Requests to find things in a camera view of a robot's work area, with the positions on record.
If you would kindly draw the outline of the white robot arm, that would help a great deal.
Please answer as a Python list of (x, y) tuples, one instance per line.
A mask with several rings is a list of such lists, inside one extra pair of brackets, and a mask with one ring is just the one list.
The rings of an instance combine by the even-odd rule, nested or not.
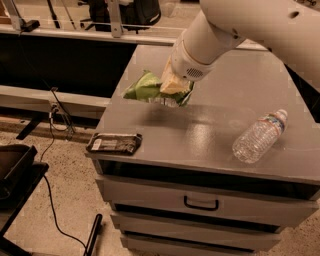
[(245, 40), (268, 49), (320, 91), (320, 11), (295, 0), (200, 0), (201, 10), (182, 32), (160, 91), (182, 92), (203, 79), (214, 62)]

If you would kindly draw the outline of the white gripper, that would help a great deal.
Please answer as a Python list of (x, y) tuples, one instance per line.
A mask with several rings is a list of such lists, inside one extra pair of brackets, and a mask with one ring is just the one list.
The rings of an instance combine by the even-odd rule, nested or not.
[(203, 79), (215, 60), (214, 44), (211, 31), (184, 31), (174, 44), (171, 59), (163, 70), (160, 92), (169, 95), (185, 92), (189, 89), (188, 80)]

